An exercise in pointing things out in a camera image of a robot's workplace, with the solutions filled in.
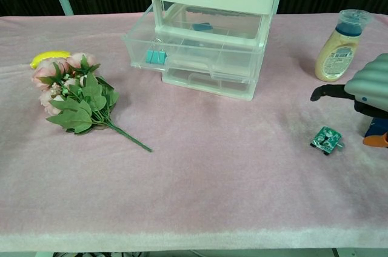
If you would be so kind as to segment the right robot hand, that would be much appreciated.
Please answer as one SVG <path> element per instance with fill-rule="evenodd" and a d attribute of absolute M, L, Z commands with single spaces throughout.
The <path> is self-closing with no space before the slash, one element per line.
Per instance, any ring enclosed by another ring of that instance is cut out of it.
<path fill-rule="evenodd" d="M 387 119 L 387 54 L 378 55 L 357 71 L 346 84 L 324 84 L 317 87 L 310 100 L 323 96 L 349 99 L 356 112 L 376 120 Z"/>

